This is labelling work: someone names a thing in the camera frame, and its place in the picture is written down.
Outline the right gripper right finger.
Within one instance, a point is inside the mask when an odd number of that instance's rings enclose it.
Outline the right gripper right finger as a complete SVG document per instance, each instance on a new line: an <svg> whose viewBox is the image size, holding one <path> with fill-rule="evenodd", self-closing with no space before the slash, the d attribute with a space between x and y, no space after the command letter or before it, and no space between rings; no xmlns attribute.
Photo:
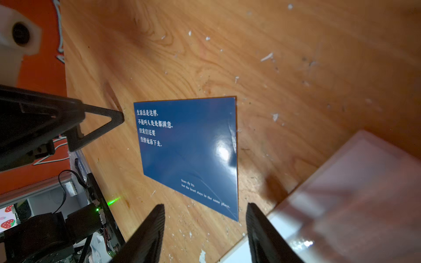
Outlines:
<svg viewBox="0 0 421 263"><path fill-rule="evenodd" d="M247 205L246 225L253 263L302 262L255 203Z"/></svg>

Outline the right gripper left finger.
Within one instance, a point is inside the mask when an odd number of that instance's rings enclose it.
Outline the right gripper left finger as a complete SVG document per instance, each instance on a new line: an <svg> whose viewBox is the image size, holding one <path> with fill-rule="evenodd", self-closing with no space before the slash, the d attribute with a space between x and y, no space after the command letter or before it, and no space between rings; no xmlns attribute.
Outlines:
<svg viewBox="0 0 421 263"><path fill-rule="evenodd" d="M158 204L129 241L111 260L112 263L157 263L160 261L165 229L165 209Z"/></svg>

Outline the white photo album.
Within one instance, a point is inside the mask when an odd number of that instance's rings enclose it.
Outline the white photo album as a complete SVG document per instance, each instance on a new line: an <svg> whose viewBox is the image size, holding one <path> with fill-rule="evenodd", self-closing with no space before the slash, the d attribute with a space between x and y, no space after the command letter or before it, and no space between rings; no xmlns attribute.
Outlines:
<svg viewBox="0 0 421 263"><path fill-rule="evenodd" d="M421 161L360 131L266 217L302 263L418 263ZM252 263L248 233L221 261Z"/></svg>

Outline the dark blue card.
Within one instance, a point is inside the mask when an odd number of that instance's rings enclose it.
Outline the dark blue card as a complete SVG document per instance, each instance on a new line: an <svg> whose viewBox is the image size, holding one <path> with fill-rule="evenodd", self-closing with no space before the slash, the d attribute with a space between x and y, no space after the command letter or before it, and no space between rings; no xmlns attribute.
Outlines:
<svg viewBox="0 0 421 263"><path fill-rule="evenodd" d="M239 218L234 96L134 104L145 176Z"/></svg>

